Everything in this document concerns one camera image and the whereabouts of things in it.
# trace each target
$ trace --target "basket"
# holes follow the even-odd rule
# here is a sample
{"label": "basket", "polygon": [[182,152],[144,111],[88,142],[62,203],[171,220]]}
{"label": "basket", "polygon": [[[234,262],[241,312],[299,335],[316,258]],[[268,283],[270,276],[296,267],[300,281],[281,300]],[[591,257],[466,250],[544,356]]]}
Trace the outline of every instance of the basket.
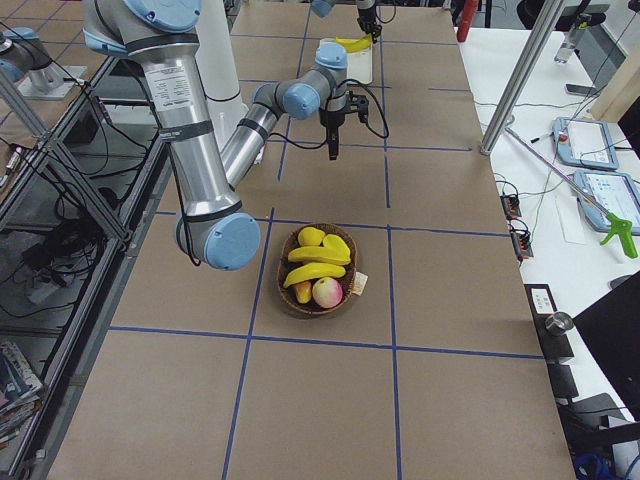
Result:
{"label": "basket", "polygon": [[[349,249],[351,250],[351,263],[344,266],[347,273],[342,278],[336,278],[336,280],[342,286],[342,291],[343,291],[342,301],[333,308],[322,308],[319,305],[317,305],[313,300],[311,300],[309,303],[301,305],[296,301],[296,296],[292,289],[282,287],[288,273],[294,268],[297,268],[300,266],[299,263],[289,262],[288,257],[289,257],[289,252],[291,252],[291,250],[298,248],[300,246],[300,244],[298,243],[298,233],[300,232],[300,230],[302,230],[305,227],[315,227],[315,228],[319,228],[320,230],[324,231],[327,234],[333,233],[335,235],[339,235],[340,237],[342,237],[342,239],[345,241],[345,243],[349,246]],[[351,298],[352,291],[353,291],[353,282],[356,275],[357,256],[358,256],[358,252],[356,250],[355,242],[353,241],[351,236],[341,228],[336,227],[335,225],[332,225],[330,223],[312,223],[309,225],[303,225],[297,230],[291,232],[286,242],[284,243],[284,247],[282,249],[282,256],[280,257],[280,262],[278,264],[278,274],[277,274],[278,291],[280,292],[280,296],[290,308],[304,315],[320,316],[320,315],[326,315],[327,313],[335,312],[340,307],[342,307],[345,303],[347,303],[349,298]]]}

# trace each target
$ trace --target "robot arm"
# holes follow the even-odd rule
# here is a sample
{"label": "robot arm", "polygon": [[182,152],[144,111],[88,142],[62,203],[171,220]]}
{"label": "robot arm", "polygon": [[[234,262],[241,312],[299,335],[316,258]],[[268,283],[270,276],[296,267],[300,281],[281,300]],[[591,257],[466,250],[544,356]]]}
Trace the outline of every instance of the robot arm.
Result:
{"label": "robot arm", "polygon": [[85,39],[98,52],[142,66],[161,123],[175,154],[184,217],[176,226],[183,251],[209,265],[235,270],[260,244],[256,221],[241,211],[234,188],[284,113],[307,118],[347,101],[346,51],[319,49],[316,66],[297,80],[259,89],[254,103],[220,153],[195,62],[194,26],[200,0],[85,0]]}
{"label": "robot arm", "polygon": [[[326,17],[331,13],[333,6],[338,0],[313,0],[311,10],[319,17]],[[371,35],[371,40],[376,43],[382,33],[382,25],[378,23],[376,15],[376,0],[356,0],[358,8],[358,25],[360,29]]]}
{"label": "robot arm", "polygon": [[0,68],[13,82],[28,74],[33,86],[43,93],[64,82],[61,69],[53,63],[38,35],[26,27],[0,33]]}

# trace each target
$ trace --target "black monitor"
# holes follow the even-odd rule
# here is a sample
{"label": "black monitor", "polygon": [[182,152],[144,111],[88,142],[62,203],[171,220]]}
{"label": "black monitor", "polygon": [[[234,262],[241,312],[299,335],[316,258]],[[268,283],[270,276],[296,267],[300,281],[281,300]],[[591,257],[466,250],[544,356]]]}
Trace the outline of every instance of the black monitor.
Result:
{"label": "black monitor", "polygon": [[574,322],[620,399],[640,420],[640,272],[575,317]]}

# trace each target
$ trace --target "table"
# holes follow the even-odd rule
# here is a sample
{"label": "table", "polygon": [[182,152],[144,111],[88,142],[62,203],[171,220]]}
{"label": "table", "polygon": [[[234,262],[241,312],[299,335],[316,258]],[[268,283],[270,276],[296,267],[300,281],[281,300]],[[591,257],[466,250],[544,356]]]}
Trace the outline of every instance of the table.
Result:
{"label": "table", "polygon": [[[471,91],[475,101],[479,103],[476,104],[476,109],[481,122],[489,123],[494,107],[480,104],[498,102],[528,34],[527,31],[518,30],[473,29],[467,42],[461,46]],[[556,117],[571,117],[580,107],[573,103],[579,102],[581,98],[566,94],[565,83],[591,85],[589,76],[575,55],[566,65],[554,62],[554,55],[563,38],[560,32],[552,33],[518,104],[572,105],[565,108],[516,107],[512,128],[525,139],[550,132],[551,124]],[[505,44],[510,45],[508,50],[504,48]],[[614,142],[624,139],[617,125],[610,124],[610,130]],[[550,139],[538,142],[536,148],[546,158],[553,157],[554,146]],[[640,178],[640,162],[635,153],[616,153],[620,160],[619,171],[629,173],[633,178]],[[491,164],[496,174],[504,175],[521,192],[535,193],[544,190],[548,169],[505,135],[498,141],[491,154]],[[576,170],[563,165],[559,167],[565,173]],[[557,183],[557,177],[552,176],[549,186],[555,186]],[[508,193],[511,193],[509,187],[506,188]],[[523,197],[520,205],[523,219],[530,228],[535,224],[539,198]],[[562,217],[558,214],[558,205]],[[540,208],[538,227],[534,233],[535,257],[525,260],[520,269],[524,283],[549,284],[558,308],[573,316],[604,296],[609,291],[610,280],[634,274],[640,268],[638,259],[632,260],[624,256],[617,240],[600,246],[599,242],[604,238],[604,234],[593,231],[584,220],[581,222],[584,225],[584,244],[566,242],[561,218],[565,222],[575,221],[573,217],[578,215],[575,195],[566,185],[546,194]],[[634,237],[634,242],[636,248],[640,247],[638,237]],[[571,366],[580,393],[577,400],[606,392],[618,405],[622,405],[577,331],[570,331],[568,338],[575,354],[575,359],[569,361],[568,365]],[[632,420],[628,413],[623,413]]]}
{"label": "table", "polygon": [[[244,98],[311,67],[321,38],[359,35],[355,15],[244,5]],[[51,480],[573,478],[449,13],[399,8],[374,56],[390,137],[350,119],[335,162],[270,141],[238,187],[263,233],[243,270],[190,265],[167,189]],[[369,275],[318,320],[274,281],[308,222],[347,229]]]}

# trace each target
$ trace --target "sticker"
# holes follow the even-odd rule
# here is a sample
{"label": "sticker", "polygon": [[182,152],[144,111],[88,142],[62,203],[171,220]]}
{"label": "sticker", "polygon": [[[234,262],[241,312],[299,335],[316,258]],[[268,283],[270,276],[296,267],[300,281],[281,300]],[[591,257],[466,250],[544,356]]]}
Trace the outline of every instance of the sticker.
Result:
{"label": "sticker", "polygon": [[184,67],[167,67],[146,73],[153,103],[159,112],[193,105],[191,84]]}
{"label": "sticker", "polygon": [[551,298],[549,298],[549,292],[543,288],[532,288],[531,299],[536,307],[536,312],[540,315],[552,314],[553,305],[551,304]]}
{"label": "sticker", "polygon": [[368,279],[369,277],[364,273],[356,272],[356,276],[353,279],[353,289],[351,290],[351,292],[355,293],[358,296],[362,295]]}

